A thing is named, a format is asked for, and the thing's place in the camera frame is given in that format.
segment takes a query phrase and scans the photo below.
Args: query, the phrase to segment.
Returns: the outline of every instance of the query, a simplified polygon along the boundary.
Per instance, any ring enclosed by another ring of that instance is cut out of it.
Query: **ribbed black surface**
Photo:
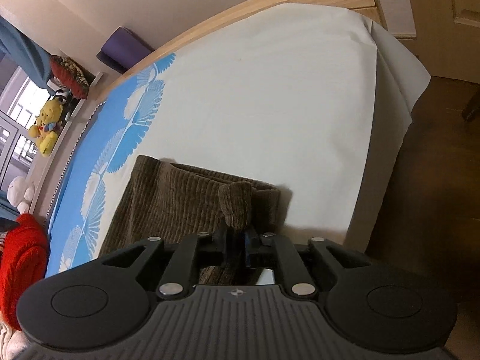
[[[198,286],[187,299],[160,303],[139,331],[116,345],[88,353],[61,353],[34,344],[19,359],[448,360],[451,357],[442,349],[388,355],[360,348],[340,337],[314,303],[288,299],[278,286]]]

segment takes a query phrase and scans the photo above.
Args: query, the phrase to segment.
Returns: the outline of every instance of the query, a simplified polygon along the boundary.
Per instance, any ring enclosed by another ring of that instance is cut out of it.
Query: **circular pad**
[[[108,301],[109,296],[100,288],[71,286],[53,296],[52,307],[64,317],[81,318],[102,311]]]
[[[31,341],[59,350],[112,344],[145,321],[149,301],[128,269],[94,261],[27,289],[17,315]]]
[[[450,295],[416,274],[380,264],[345,269],[325,309],[351,342],[386,353],[441,346],[457,317]]]
[[[390,318],[411,317],[422,308],[422,297],[401,286],[375,288],[368,294],[367,301],[373,311]]]

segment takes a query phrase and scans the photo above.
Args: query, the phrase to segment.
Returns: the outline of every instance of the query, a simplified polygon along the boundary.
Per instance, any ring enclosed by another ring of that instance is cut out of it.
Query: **door panel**
[[[480,0],[410,0],[420,61],[434,76],[480,83]]]

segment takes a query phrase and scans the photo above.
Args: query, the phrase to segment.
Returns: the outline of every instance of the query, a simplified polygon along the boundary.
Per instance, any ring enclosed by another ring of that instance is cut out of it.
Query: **wooden floor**
[[[480,359],[480,115],[461,111],[478,85],[432,77],[412,112],[367,254],[436,278],[459,302],[447,347]]]

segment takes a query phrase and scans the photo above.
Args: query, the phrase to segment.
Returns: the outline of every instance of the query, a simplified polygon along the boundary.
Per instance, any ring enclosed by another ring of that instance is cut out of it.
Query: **folded brown fabric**
[[[279,198],[280,191],[262,181],[140,155],[100,256],[150,236],[175,243],[188,234],[213,233],[223,218],[236,231],[250,223],[260,232],[275,231]],[[235,269],[207,268],[200,281],[229,284]]]

